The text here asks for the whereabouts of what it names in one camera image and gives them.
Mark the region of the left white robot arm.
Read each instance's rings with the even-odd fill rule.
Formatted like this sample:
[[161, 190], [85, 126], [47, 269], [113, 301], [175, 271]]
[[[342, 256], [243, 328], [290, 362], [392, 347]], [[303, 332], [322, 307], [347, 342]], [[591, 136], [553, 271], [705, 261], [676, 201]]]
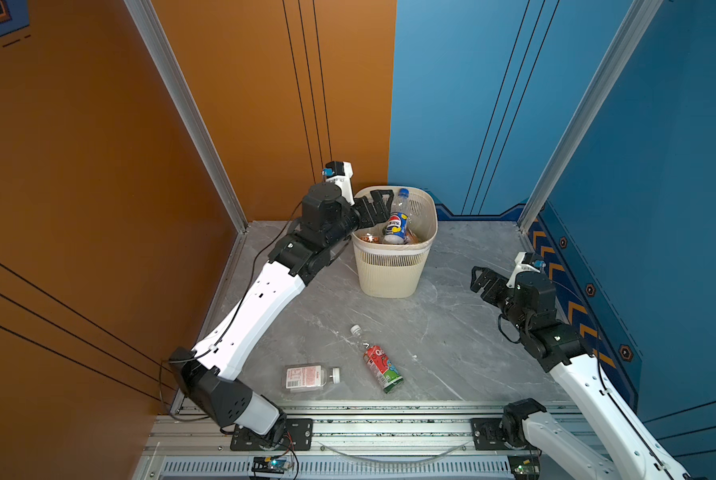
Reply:
[[395, 197], [374, 189], [348, 200], [334, 182], [312, 186], [291, 220], [265, 248], [245, 294], [226, 318], [195, 346], [174, 350], [167, 361], [180, 391], [220, 428], [240, 426], [270, 444], [281, 441], [286, 415], [239, 375], [263, 334], [286, 306], [337, 257], [351, 235], [387, 222]]

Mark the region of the red green label bottle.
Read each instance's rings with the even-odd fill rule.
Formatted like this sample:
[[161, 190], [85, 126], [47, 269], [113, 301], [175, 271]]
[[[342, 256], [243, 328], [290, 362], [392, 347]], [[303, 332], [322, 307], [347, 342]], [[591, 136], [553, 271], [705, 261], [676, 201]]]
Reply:
[[404, 382], [404, 377], [392, 363], [385, 350], [375, 342], [368, 341], [359, 325], [353, 325], [351, 334], [361, 343], [363, 359], [385, 393], [390, 393]]

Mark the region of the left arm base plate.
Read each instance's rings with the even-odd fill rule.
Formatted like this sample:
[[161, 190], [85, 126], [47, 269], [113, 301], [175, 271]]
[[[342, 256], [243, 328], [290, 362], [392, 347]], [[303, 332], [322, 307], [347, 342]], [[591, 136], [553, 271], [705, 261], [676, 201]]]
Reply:
[[233, 432], [230, 450], [234, 452], [281, 451], [290, 447], [296, 452], [309, 451], [313, 439], [314, 421], [312, 418], [288, 418], [285, 421], [283, 435], [274, 441], [271, 437], [261, 436], [245, 427], [238, 427]]

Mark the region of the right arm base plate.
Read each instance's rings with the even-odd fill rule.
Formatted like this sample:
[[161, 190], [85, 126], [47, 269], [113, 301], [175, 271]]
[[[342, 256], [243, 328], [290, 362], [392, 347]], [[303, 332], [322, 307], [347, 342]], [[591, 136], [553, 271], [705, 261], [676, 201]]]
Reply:
[[511, 450], [499, 418], [473, 418], [470, 420], [472, 439], [477, 451]]

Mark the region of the bottle pink label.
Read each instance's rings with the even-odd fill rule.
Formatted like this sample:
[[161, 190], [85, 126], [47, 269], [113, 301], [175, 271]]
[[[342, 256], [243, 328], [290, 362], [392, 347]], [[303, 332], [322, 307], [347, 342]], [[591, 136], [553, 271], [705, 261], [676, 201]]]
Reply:
[[318, 390], [326, 385], [341, 382], [339, 367], [323, 365], [304, 365], [288, 367], [285, 372], [284, 386], [292, 392]]

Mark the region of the pepsi bottle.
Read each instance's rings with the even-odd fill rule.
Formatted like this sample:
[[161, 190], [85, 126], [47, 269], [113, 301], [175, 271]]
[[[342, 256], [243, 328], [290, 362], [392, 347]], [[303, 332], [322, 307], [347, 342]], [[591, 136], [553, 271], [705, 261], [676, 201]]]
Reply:
[[401, 188], [395, 195], [391, 215], [383, 230], [385, 244], [404, 245], [409, 242], [408, 224], [410, 220], [410, 192]]

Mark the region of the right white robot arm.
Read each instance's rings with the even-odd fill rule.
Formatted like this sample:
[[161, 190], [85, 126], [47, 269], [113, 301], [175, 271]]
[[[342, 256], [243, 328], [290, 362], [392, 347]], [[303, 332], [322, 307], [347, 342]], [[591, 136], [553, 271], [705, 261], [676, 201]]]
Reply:
[[503, 410], [502, 434], [513, 448], [536, 448], [575, 479], [688, 479], [609, 380], [591, 346], [557, 316], [556, 289], [543, 261], [523, 252], [510, 276], [474, 267], [472, 291], [500, 311], [517, 343], [564, 389], [606, 449], [604, 454], [562, 427], [535, 399]]

